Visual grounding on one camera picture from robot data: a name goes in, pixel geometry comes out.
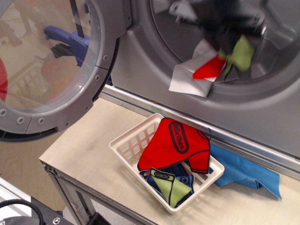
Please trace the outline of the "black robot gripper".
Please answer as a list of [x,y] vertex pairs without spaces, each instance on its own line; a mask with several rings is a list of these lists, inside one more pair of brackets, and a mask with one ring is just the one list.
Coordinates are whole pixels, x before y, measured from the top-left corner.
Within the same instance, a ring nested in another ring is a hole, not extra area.
[[216,50],[232,53],[242,34],[261,36],[265,14],[242,0],[177,0],[169,14],[199,27]]

